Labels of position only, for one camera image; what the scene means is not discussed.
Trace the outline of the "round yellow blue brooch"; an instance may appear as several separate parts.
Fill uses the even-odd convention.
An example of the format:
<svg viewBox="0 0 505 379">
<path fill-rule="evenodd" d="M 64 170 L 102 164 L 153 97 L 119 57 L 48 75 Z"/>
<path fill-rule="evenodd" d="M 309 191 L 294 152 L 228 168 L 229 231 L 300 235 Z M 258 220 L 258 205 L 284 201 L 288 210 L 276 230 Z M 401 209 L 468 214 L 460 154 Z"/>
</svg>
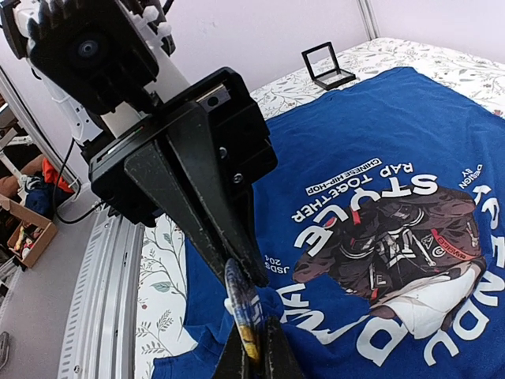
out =
<svg viewBox="0 0 505 379">
<path fill-rule="evenodd" d="M 225 264 L 224 278 L 227 307 L 234 317 L 241 344 L 250 361 L 258 365 L 261 361 L 260 331 L 263 324 L 260 297 L 253 282 L 232 258 Z"/>
</svg>

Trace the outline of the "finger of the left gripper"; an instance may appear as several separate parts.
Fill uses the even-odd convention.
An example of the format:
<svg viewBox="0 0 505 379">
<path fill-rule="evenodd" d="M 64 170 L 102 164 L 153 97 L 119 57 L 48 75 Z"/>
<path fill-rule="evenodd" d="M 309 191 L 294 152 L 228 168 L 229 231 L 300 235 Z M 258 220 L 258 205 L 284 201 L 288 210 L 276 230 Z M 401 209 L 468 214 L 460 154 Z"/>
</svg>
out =
<svg viewBox="0 0 505 379">
<path fill-rule="evenodd" d="M 138 148 L 125 158 L 124 172 L 185 232 L 212 273 L 224 284 L 224 245 L 169 143 L 151 141 Z"/>
</svg>

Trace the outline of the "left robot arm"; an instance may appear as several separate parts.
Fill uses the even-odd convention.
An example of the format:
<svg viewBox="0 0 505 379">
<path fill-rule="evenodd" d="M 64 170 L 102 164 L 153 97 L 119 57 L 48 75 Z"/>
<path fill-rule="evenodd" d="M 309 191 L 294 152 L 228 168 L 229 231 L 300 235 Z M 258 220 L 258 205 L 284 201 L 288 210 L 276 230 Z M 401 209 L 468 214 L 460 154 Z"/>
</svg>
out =
<svg viewBox="0 0 505 379">
<path fill-rule="evenodd" d="M 87 111 L 126 104 L 142 114 L 89 159 L 92 191 L 135 224 L 169 216 L 215 276 L 229 259 L 257 286 L 268 278 L 255 235 L 253 184 L 278 163 L 270 132 L 241 76 L 218 69 L 169 100 L 140 68 L 112 65 L 47 73 Z"/>
</svg>

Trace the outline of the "blue printed t-shirt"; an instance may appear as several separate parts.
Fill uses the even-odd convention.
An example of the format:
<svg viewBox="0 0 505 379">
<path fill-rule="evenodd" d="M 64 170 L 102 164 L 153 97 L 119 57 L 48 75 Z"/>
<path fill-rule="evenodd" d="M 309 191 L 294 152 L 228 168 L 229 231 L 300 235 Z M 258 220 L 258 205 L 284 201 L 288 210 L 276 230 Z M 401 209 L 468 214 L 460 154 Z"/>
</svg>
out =
<svg viewBox="0 0 505 379">
<path fill-rule="evenodd" d="M 305 377 L 503 377 L 504 120 L 401 67 L 267 125 L 260 302 Z"/>
</svg>

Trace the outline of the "black brooch box yellow brooch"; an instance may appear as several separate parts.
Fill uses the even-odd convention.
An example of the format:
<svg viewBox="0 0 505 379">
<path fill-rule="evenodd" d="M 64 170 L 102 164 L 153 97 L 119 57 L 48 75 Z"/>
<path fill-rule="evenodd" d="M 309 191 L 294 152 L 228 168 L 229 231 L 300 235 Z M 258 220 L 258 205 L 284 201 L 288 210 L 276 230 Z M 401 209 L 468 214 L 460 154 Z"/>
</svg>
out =
<svg viewBox="0 0 505 379">
<path fill-rule="evenodd" d="M 331 41 L 302 51 L 301 56 L 312 82 L 325 91 L 342 87 L 357 78 L 339 65 Z"/>
</svg>

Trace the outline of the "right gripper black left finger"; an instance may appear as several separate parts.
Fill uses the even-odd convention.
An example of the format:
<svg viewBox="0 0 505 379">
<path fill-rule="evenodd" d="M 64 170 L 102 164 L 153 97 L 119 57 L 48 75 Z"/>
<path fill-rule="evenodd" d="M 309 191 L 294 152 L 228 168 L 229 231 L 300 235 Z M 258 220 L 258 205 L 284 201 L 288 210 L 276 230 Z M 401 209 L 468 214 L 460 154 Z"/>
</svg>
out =
<svg viewBox="0 0 505 379">
<path fill-rule="evenodd" d="M 215 370 L 215 379 L 252 378 L 252 364 L 243 347 L 236 327 L 233 327 Z"/>
</svg>

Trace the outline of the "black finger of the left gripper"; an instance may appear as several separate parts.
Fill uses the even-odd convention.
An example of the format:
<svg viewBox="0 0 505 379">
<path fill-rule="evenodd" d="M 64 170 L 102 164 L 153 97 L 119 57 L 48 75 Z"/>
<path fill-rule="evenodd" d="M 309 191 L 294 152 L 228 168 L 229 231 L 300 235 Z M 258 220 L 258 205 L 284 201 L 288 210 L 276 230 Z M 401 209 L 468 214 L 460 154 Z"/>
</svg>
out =
<svg viewBox="0 0 505 379">
<path fill-rule="evenodd" d="M 234 182 L 219 154 L 208 113 L 195 102 L 174 113 L 166 130 L 166 142 L 181 163 L 207 217 L 217 230 L 226 252 L 253 284 L 267 285 L 260 262 L 253 210 L 253 189 L 244 180 Z"/>
</svg>

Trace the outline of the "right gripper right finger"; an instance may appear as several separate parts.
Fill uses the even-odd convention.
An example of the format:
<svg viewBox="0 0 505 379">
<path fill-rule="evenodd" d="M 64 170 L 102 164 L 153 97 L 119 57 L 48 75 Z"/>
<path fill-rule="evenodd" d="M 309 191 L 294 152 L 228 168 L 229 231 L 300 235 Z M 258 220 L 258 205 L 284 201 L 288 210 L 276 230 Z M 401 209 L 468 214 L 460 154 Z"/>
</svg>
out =
<svg viewBox="0 0 505 379">
<path fill-rule="evenodd" d="M 265 321 L 263 352 L 263 378 L 302 379 L 305 377 L 277 317 L 270 316 Z"/>
</svg>

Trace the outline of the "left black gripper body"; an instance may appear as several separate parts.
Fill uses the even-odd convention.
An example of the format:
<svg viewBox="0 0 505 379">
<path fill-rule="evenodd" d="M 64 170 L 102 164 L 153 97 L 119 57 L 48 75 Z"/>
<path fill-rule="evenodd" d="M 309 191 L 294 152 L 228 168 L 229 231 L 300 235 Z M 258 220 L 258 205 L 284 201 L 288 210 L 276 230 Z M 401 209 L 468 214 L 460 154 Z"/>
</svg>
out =
<svg viewBox="0 0 505 379">
<path fill-rule="evenodd" d="M 163 211 L 124 172 L 125 158 L 148 142 L 166 141 L 174 113 L 189 102 L 198 103 L 208 113 L 219 154 L 234 182 L 244 180 L 252 186 L 278 164 L 270 131 L 241 76 L 227 67 L 219 69 L 144 117 L 93 157 L 89 171 L 92 192 L 132 223 L 148 226 Z"/>
</svg>

